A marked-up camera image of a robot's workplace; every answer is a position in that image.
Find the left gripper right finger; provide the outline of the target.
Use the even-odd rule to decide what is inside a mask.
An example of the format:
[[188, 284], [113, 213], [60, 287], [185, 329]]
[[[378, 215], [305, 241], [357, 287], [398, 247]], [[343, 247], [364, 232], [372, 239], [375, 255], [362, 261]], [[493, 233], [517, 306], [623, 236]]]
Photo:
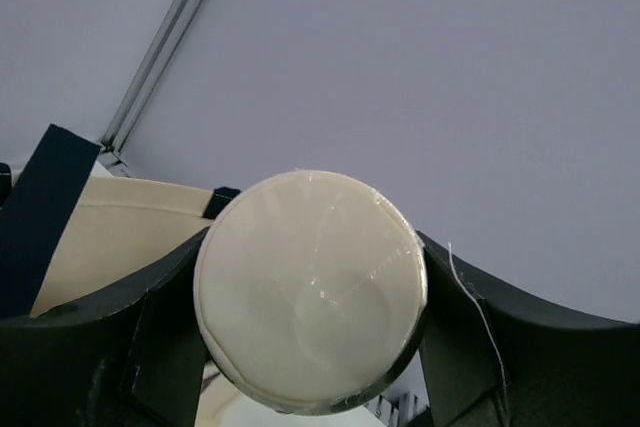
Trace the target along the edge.
[[433, 425], [638, 425], [637, 324], [543, 300], [421, 239]]

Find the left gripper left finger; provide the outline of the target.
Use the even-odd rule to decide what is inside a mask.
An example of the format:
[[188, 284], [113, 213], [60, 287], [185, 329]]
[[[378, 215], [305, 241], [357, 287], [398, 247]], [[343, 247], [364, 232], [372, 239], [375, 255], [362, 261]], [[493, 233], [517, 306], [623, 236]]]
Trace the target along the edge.
[[203, 238], [38, 317], [2, 320], [2, 425], [194, 425], [209, 359], [192, 294]]

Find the beige canvas tote bag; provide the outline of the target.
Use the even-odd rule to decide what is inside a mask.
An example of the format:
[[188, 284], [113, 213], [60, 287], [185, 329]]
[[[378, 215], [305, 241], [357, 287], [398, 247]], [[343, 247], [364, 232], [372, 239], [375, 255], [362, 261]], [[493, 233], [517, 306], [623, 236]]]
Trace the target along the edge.
[[164, 257], [238, 195], [95, 176], [98, 145], [48, 126], [23, 170], [1, 167], [1, 316], [38, 316]]

